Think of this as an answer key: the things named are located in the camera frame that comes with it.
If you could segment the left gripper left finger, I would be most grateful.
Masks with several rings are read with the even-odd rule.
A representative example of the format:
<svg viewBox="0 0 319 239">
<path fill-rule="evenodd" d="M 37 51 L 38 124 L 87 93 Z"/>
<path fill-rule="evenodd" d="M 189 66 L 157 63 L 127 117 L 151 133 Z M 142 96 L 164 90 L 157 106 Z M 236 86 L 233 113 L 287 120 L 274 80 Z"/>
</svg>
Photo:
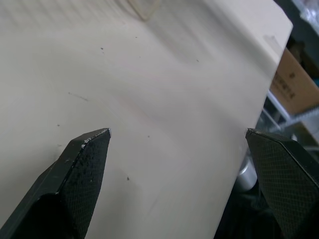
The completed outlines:
<svg viewBox="0 0 319 239">
<path fill-rule="evenodd" d="M 0 230 L 2 239 L 83 239 L 100 194 L 111 131 L 71 140 Z"/>
</svg>

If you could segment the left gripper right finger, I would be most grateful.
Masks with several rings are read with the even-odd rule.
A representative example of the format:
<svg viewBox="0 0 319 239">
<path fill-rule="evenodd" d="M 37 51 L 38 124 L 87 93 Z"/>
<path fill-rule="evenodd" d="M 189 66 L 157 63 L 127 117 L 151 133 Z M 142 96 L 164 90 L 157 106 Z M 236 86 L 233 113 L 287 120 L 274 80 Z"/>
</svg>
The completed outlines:
<svg viewBox="0 0 319 239">
<path fill-rule="evenodd" d="M 287 239 L 319 237 L 319 163 L 297 141 L 248 129 L 261 191 Z"/>
</svg>

